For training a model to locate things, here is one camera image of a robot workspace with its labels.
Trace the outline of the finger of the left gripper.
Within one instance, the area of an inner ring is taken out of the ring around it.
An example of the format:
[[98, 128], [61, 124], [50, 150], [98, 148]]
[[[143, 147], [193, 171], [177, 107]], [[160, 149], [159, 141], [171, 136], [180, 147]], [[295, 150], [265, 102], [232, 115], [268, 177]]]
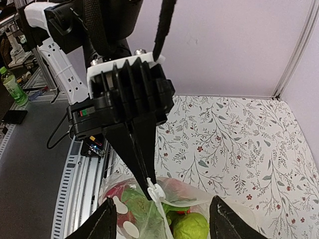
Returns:
[[145, 197], [150, 201], [148, 192], [148, 173], [142, 152], [136, 146], [125, 124], [116, 124], [102, 129], [102, 134], [130, 169]]
[[156, 117], [138, 117], [133, 119], [133, 136], [137, 160], [143, 178], [156, 183], [155, 174], [155, 137]]

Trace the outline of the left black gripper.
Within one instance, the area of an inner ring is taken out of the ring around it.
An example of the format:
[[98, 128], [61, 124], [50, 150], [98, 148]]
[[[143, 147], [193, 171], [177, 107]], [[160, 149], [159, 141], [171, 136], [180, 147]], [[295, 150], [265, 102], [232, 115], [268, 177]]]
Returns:
[[156, 117], [156, 127], [166, 122], [174, 87], [162, 70], [161, 51], [174, 1], [161, 4], [153, 50], [132, 55], [124, 42], [141, 6], [140, 0], [70, 0], [44, 11], [49, 32], [64, 51], [82, 46], [86, 52], [88, 95], [68, 108], [79, 138], [116, 124], [125, 124], [133, 138], [138, 117]]

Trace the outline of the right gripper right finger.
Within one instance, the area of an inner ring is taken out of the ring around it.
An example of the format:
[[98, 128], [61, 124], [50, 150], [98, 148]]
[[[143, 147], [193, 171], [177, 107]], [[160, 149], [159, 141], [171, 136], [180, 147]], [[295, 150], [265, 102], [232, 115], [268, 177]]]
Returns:
[[209, 208], [211, 239], [266, 239], [245, 223], [219, 196], [212, 198]]

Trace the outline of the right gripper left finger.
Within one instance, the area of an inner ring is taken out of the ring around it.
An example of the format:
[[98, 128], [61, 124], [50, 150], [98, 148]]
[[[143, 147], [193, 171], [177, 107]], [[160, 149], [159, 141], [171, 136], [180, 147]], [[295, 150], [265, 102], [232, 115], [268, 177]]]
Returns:
[[116, 239], [117, 211], [112, 198], [102, 205], [66, 239]]

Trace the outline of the small green toy vegetable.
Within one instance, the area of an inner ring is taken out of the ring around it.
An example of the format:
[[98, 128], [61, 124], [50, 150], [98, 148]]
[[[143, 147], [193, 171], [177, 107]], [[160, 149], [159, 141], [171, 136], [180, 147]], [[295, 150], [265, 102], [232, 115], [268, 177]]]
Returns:
[[174, 239], [207, 239], [209, 223], [200, 213], [178, 215], [171, 223]]

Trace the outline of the clear zip top bag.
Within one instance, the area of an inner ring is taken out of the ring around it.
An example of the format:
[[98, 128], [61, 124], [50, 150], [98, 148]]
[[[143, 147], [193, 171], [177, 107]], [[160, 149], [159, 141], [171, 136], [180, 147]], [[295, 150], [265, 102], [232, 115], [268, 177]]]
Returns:
[[[141, 227], [138, 227], [136, 224], [130, 223], [128, 221], [124, 222], [123, 226], [120, 227], [117, 225], [117, 238], [118, 239], [173, 239], [172, 227], [168, 224], [165, 217], [164, 210], [162, 208], [161, 202], [165, 199], [165, 193], [163, 189], [158, 184], [158, 179], [163, 177], [158, 177], [155, 184], [148, 184], [148, 192], [151, 196], [151, 200], [155, 203], [160, 215], [163, 217], [163, 221], [160, 223], [156, 222], [146, 222], [142, 224]], [[110, 189], [112, 186], [115, 186], [118, 183], [123, 183], [124, 185], [129, 185], [130, 183], [137, 183], [134, 177], [124, 175], [124, 174], [113, 174], [106, 179], [103, 179], [100, 191], [99, 191], [99, 204], [102, 204], [104, 201], [102, 199], [103, 194]], [[212, 198], [215, 195], [204, 192], [196, 187], [191, 185], [190, 189], [195, 193], [198, 193], [199, 200], [194, 202], [194, 206], [191, 207], [191, 213], [196, 212], [200, 213], [207, 219], [209, 223], [209, 208], [212, 201]], [[259, 227], [257, 225], [256, 218], [251, 209], [248, 207], [238, 204], [227, 199], [221, 198], [245, 223], [255, 229], [260, 233]]]

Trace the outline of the orange toy carrot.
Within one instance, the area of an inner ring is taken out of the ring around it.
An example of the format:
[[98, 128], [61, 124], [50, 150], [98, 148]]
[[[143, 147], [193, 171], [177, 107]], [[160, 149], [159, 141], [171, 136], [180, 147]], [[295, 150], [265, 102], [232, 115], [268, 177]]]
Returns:
[[[169, 225], [176, 218], [189, 214], [194, 202], [199, 200], [198, 193], [191, 190], [189, 185], [176, 179], [160, 178], [158, 184], [165, 193], [165, 199], [161, 205]], [[145, 197], [136, 183], [124, 186], [119, 198], [128, 209], [129, 220], [138, 227], [146, 222], [161, 223], [163, 221], [155, 203]]]

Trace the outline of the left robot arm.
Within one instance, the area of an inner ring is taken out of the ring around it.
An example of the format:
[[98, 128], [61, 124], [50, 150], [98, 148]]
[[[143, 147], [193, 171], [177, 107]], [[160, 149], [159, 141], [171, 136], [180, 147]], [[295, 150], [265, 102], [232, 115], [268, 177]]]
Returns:
[[176, 2], [161, 4], [151, 52], [131, 53], [140, 0], [31, 0], [18, 14], [27, 41], [67, 96], [68, 121], [82, 140], [103, 135], [133, 173], [147, 199], [157, 188], [156, 127], [175, 93], [161, 54]]

